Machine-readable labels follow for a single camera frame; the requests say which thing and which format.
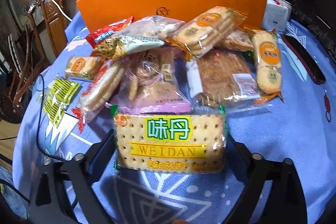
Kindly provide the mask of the carved wooden chair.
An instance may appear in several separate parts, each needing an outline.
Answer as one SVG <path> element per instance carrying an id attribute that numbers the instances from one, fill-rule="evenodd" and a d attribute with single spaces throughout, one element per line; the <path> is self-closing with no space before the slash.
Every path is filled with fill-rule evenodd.
<path id="1" fill-rule="evenodd" d="M 23 68 L 22 70 L 15 68 L 8 94 L 9 99 L 15 107 L 22 107 L 21 98 L 32 87 L 36 77 L 50 65 L 33 17 L 33 13 L 37 9 L 42 10 L 43 22 L 45 23 L 51 48 L 55 56 L 60 55 L 68 42 L 65 29 L 71 18 L 63 11 L 62 0 L 34 0 L 26 12 L 32 30 L 29 31 L 25 27 L 23 32 L 26 38 L 26 54 L 24 56 Z"/>

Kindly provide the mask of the white gold snack packet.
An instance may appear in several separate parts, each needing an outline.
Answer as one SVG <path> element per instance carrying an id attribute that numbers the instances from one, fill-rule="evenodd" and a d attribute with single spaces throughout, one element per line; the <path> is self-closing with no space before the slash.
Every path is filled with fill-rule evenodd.
<path id="1" fill-rule="evenodd" d="M 147 31 L 140 36 L 119 34 L 96 45 L 91 55 L 116 61 L 123 56 L 162 47 L 166 38 L 167 33 L 160 31 L 155 34 Z"/>

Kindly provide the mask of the red snack packet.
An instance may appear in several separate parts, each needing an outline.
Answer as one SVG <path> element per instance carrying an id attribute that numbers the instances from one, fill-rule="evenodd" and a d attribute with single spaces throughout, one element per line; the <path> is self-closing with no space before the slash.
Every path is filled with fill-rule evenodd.
<path id="1" fill-rule="evenodd" d="M 85 37 L 85 39 L 89 43 L 89 45 L 94 48 L 98 44 L 102 43 L 105 39 L 111 37 L 116 32 L 129 26 L 132 23 L 133 19 L 134 16 L 130 16 L 126 19 L 119 20 L 118 22 L 108 24 L 105 27 L 99 28 L 98 30 L 91 32 Z"/>

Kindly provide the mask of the brown paper snack pack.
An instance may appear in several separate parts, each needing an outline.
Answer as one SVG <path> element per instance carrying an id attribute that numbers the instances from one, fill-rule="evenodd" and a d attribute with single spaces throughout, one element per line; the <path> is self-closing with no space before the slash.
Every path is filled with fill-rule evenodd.
<path id="1" fill-rule="evenodd" d="M 215 45 L 215 48 L 246 52 L 253 50 L 253 44 L 248 34 L 241 28 L 236 28 L 225 39 Z"/>

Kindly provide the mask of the yellow green snack packet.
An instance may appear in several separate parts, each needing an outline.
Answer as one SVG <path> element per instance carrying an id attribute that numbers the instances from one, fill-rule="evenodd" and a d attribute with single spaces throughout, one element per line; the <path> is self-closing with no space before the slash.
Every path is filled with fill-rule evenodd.
<path id="1" fill-rule="evenodd" d="M 68 106 L 80 90 L 77 82 L 56 77 L 47 88 L 46 99 L 43 100 L 43 111 L 53 126 L 59 127 Z"/>

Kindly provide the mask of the blue patterned tablecloth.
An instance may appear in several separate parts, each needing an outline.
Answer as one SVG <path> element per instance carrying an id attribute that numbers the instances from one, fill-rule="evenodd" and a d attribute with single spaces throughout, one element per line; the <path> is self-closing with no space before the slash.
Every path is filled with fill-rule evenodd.
<path id="1" fill-rule="evenodd" d="M 296 20 L 286 26 L 313 56 L 326 77 L 314 84 L 297 57 L 280 43 L 283 99 L 269 107 L 232 113 L 228 127 L 232 137 L 251 152 L 268 160 L 294 161 L 307 205 L 307 220 L 315 223 L 335 194 L 335 120 L 326 120 L 323 101 L 335 105 L 335 63 L 319 40 Z M 18 131 L 13 154 L 13 182 L 28 196 L 37 166 L 43 162 L 40 148 L 72 159 L 85 153 L 105 136 L 113 121 L 103 109 L 80 133 L 72 127 L 64 135 L 47 132 L 49 120 L 40 112 L 34 96 Z M 103 158 L 111 156 L 103 153 Z M 191 223 L 221 223 L 238 199 L 242 183 L 228 165 L 220 173 L 166 174 L 115 169 L 111 156 L 101 180 L 93 185 L 96 196 L 116 223 L 171 223 L 180 218 Z"/>

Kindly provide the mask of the clear rice cracker pack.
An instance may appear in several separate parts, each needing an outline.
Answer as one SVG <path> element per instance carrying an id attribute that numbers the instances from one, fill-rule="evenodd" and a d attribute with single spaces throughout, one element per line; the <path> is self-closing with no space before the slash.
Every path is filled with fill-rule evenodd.
<path id="1" fill-rule="evenodd" d="M 124 74 L 121 61 L 106 60 L 94 79 L 81 94 L 78 105 L 71 111 L 79 120 L 78 129 L 82 133 L 84 126 L 92 121 L 104 108 L 105 103 L 119 86 Z"/>

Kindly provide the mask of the Weidan cracker pack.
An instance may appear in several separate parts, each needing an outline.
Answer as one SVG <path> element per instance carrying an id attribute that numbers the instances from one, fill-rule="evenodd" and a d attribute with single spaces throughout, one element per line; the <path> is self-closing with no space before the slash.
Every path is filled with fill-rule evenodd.
<path id="1" fill-rule="evenodd" d="M 163 173 L 216 173 L 224 166 L 226 111 L 113 116 L 120 168 Z"/>

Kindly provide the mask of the brown bread clear pack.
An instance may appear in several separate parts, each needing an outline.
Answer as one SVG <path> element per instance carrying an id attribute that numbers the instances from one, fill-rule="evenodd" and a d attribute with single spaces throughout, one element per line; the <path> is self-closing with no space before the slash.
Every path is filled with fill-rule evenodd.
<path id="1" fill-rule="evenodd" d="M 198 106 L 251 105 L 261 98 L 255 78 L 235 51 L 210 50 L 186 63 L 190 97 Z"/>

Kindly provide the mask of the pink snack bag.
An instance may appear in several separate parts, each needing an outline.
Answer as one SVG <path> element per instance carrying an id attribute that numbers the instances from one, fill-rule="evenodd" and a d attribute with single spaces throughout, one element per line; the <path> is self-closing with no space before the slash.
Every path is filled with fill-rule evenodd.
<path id="1" fill-rule="evenodd" d="M 131 115 L 189 112 L 191 103 L 175 77 L 175 59 L 180 54 L 176 48 L 162 47 L 127 56 L 118 93 L 105 107 L 117 105 L 119 112 Z"/>

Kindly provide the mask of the dark red smartphone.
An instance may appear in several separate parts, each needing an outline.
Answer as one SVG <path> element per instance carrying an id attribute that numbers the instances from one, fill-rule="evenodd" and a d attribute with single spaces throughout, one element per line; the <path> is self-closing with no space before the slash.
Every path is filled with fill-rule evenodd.
<path id="1" fill-rule="evenodd" d="M 316 85 L 322 85 L 326 82 L 326 77 L 322 73 L 318 64 L 314 61 L 313 57 L 302 46 L 302 44 L 293 36 L 281 35 L 282 41 L 289 47 L 289 49 L 297 56 L 301 61 L 303 67 L 306 69 L 311 80 Z"/>

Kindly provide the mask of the orange-label rice cracker pack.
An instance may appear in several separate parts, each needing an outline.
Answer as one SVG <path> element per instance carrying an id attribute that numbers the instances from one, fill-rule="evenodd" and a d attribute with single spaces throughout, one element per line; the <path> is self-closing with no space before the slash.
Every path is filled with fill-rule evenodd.
<path id="1" fill-rule="evenodd" d="M 276 30 L 244 28 L 253 46 L 256 67 L 256 82 L 261 97 L 257 104 L 264 104 L 276 96 L 281 96 L 282 74 L 281 56 Z"/>

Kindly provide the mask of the small orange-label cracker pack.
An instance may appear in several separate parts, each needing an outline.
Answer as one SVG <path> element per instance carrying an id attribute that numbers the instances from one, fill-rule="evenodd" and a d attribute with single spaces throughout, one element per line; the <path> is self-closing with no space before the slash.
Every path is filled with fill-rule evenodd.
<path id="1" fill-rule="evenodd" d="M 100 57 L 73 55 L 64 69 L 64 78 L 91 81 L 101 66 Z"/>

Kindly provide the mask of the white tissue pack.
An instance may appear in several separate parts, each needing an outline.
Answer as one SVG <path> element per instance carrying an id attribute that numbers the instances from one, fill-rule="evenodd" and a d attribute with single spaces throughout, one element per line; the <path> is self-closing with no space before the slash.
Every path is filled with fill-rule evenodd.
<path id="1" fill-rule="evenodd" d="M 267 0 L 261 28 L 284 32 L 290 20 L 291 4 L 285 0 Z"/>

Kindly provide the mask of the orange rice cracker pack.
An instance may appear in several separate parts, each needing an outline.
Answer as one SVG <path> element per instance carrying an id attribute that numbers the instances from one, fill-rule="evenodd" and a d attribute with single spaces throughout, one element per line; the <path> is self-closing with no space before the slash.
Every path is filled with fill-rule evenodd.
<path id="1" fill-rule="evenodd" d="M 225 39 L 246 16 L 228 7 L 215 6 L 198 15 L 170 34 L 166 42 L 190 56 L 203 57 L 213 47 Z"/>

